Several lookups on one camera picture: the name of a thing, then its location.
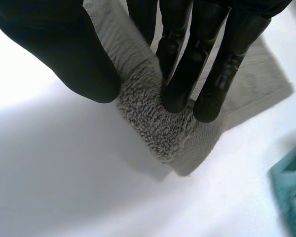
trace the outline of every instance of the finger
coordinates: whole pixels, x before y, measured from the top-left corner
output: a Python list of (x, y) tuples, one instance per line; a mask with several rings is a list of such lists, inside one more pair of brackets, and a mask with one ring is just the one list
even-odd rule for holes
[(157, 57), (165, 81), (172, 75), (184, 42), (192, 0), (160, 0), (163, 33)]
[[(44, 1), (51, 2), (62, 2), (66, 7), (59, 6), (57, 11), (57, 6), (47, 4), (54, 8), (45, 14), (46, 5), (29, 7), (22, 5), (25, 1), (13, 1), (12, 9), (0, 4), (1, 30), (52, 69), (72, 91), (99, 103), (111, 102), (119, 93), (120, 81), (82, 1)], [(62, 14), (63, 9), (74, 14)], [(27, 16), (35, 24), (26, 23)]]
[(216, 3), (194, 1), (185, 52), (162, 92), (162, 103), (167, 111), (179, 113), (186, 107), (227, 14), (228, 9)]
[(232, 8), (226, 22), (221, 47), (193, 108), (194, 117), (198, 121), (209, 123), (218, 117), (249, 47), (270, 22), (270, 18), (266, 19)]
[(158, 0), (127, 0), (129, 16), (149, 45), (154, 37), (157, 3)]

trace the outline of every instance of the white surface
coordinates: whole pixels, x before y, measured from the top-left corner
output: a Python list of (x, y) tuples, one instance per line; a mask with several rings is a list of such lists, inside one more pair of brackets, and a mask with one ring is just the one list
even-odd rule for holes
[[(292, 11), (265, 36), (296, 90)], [(296, 92), (177, 177), (0, 31), (0, 237), (285, 237), (267, 171), (295, 143)]]

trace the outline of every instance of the green towel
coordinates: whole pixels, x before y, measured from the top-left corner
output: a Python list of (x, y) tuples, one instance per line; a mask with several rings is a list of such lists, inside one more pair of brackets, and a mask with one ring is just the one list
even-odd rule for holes
[(271, 168), (270, 175), (283, 219), (296, 237), (296, 147)]

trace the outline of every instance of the black glove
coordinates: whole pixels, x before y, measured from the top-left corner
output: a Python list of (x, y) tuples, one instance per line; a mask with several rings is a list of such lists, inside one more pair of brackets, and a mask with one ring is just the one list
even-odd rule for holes
[(120, 80), (83, 0), (0, 0), (0, 29), (47, 65), (72, 91), (99, 103)]

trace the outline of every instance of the hand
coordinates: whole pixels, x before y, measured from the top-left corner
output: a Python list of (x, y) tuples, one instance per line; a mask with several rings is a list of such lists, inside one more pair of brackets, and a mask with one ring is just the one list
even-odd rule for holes
[(114, 100), (120, 80), (83, 0), (0, 0), (0, 28), (51, 68), (72, 91)]
[[(250, 45), (265, 30), (271, 17), (290, 1), (194, 0), (190, 37), (173, 74), (185, 39), (192, 0), (160, 0), (164, 28), (156, 56), (165, 82), (170, 80), (161, 95), (164, 108), (179, 113), (186, 107), (229, 14), (221, 47), (193, 108), (197, 120), (205, 123), (215, 120)], [(131, 18), (151, 44), (157, 0), (127, 0), (127, 3)]]

